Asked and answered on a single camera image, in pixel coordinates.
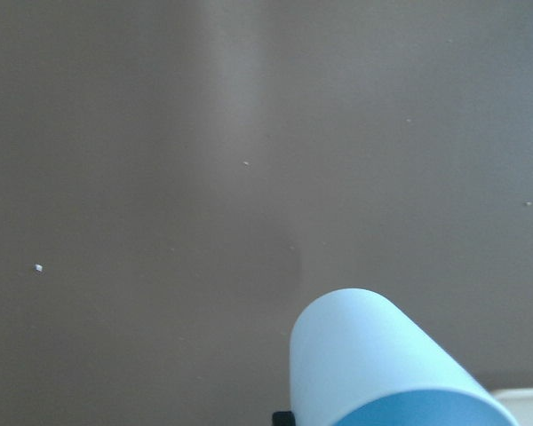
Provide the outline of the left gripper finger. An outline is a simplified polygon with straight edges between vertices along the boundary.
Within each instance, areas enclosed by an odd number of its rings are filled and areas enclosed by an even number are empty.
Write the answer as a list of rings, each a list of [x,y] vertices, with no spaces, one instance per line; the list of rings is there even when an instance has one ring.
[[[291,411],[278,411],[272,414],[273,426],[293,426],[293,413]]]

